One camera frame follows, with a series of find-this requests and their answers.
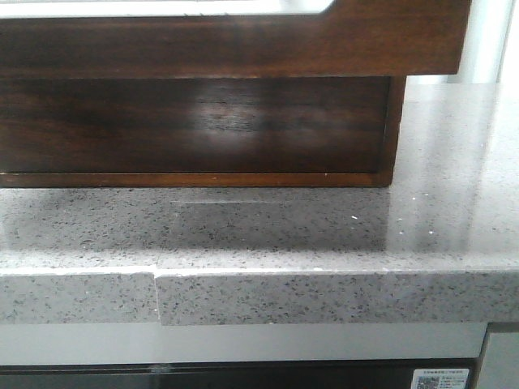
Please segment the sticker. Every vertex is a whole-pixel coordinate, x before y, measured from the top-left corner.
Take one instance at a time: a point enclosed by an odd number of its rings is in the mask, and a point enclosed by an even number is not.
[[[411,389],[465,389],[469,369],[416,369]]]

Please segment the qr code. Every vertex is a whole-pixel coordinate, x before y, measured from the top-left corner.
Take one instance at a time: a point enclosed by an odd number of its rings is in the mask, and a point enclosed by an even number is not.
[[[420,377],[416,389],[438,389],[440,387],[440,377]]]

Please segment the gray quartz countertop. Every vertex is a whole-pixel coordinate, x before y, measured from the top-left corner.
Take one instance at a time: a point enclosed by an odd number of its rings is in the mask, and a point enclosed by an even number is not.
[[[519,321],[519,93],[409,86],[385,189],[0,190],[0,323]]]

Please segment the chipped countertop edge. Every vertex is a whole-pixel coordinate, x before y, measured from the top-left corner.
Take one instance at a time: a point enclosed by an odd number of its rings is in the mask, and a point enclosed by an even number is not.
[[[196,269],[161,269],[156,265],[151,266],[126,266],[126,267],[18,267],[13,269],[1,269],[0,277],[8,276],[90,276],[90,275],[134,275],[153,274],[159,277],[205,277],[205,276],[355,276],[355,275],[384,275],[384,274],[465,274],[465,273],[519,273],[519,264],[506,268],[496,266],[486,267],[438,267],[432,264],[430,267],[403,267],[403,268],[351,268],[351,269],[324,269],[320,267],[309,268],[196,268]]]

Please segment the wooden display case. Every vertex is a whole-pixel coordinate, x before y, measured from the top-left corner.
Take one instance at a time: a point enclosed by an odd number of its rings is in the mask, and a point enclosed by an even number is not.
[[[405,77],[457,71],[469,8],[0,20],[0,186],[387,186]]]

